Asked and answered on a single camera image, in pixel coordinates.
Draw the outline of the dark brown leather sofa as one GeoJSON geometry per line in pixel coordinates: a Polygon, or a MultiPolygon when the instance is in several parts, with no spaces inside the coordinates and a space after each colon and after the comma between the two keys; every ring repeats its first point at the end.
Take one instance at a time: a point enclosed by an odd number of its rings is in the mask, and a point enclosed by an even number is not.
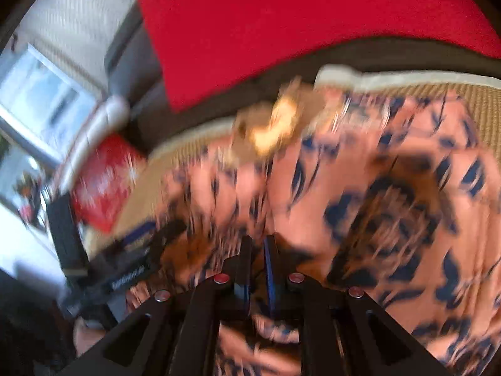
{"type": "Polygon", "coordinates": [[[432,40],[402,37],[356,39],[302,55],[248,77],[195,107],[176,113],[170,109],[161,65],[137,4],[132,5],[105,56],[109,93],[125,98],[131,116],[122,136],[148,154],[167,139],[218,118],[233,116],[248,105],[276,98],[282,84],[296,76],[315,79],[327,64],[347,65],[356,71],[456,71],[500,77],[499,60],[432,40]]]}

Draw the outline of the silver floor air conditioner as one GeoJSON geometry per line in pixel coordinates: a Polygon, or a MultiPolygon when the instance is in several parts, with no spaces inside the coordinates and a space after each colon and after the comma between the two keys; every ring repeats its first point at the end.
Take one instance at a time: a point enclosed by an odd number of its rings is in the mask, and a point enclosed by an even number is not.
{"type": "Polygon", "coordinates": [[[64,160],[96,104],[30,44],[1,52],[1,124],[50,165],[64,160]]]}

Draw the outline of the red knit blanket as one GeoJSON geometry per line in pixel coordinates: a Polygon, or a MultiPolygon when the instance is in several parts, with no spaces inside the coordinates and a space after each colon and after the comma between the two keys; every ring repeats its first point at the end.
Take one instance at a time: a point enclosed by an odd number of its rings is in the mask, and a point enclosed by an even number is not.
{"type": "Polygon", "coordinates": [[[362,37],[415,37],[500,56],[473,0],[138,0],[176,112],[271,66],[362,37]]]}

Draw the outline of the beige dotted curtain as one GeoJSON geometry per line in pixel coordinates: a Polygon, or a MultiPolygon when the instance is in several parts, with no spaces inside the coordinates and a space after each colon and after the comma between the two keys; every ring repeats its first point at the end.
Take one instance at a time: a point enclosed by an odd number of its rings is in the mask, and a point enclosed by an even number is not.
{"type": "Polygon", "coordinates": [[[15,30],[95,96],[107,89],[105,55],[135,0],[35,0],[15,30]]]}

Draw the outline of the red gift box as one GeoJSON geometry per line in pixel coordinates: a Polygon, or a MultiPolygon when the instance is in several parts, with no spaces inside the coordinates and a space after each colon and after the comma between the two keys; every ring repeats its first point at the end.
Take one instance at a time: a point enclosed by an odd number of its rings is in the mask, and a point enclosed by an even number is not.
{"type": "Polygon", "coordinates": [[[146,165],[143,154],[121,135],[104,139],[87,158],[71,191],[76,218],[111,232],[146,165]]]}

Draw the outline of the orange black floral garment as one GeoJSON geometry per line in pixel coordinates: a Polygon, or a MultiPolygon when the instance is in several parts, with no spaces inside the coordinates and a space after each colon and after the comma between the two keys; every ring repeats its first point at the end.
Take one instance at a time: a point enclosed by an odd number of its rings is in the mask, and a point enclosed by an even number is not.
{"type": "Polygon", "coordinates": [[[126,295],[178,294],[219,272],[243,235],[271,234],[296,271],[334,288],[358,286],[456,375],[479,375],[500,346],[500,173],[474,146],[412,158],[402,149],[324,177],[285,209],[285,169],[241,168],[240,184],[196,164],[162,178],[157,221],[186,222],[161,269],[126,295]]]}

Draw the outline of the woven bamboo sofa mat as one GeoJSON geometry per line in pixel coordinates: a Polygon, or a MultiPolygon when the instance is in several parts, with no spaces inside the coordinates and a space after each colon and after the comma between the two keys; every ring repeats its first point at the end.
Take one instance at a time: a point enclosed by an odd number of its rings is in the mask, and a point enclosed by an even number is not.
{"type": "Polygon", "coordinates": [[[488,109],[488,94],[499,94],[498,79],[470,74],[417,71],[360,74],[326,65],[313,85],[291,81],[273,104],[245,107],[235,116],[208,121],[161,144],[147,165],[109,233],[87,224],[83,244],[94,257],[117,234],[157,218],[156,206],[168,169],[182,172],[196,164],[228,174],[240,184],[241,168],[276,165],[285,169],[290,209],[324,177],[327,165],[354,172],[364,159],[402,149],[412,158],[474,146],[488,130],[472,111],[488,109]]]}

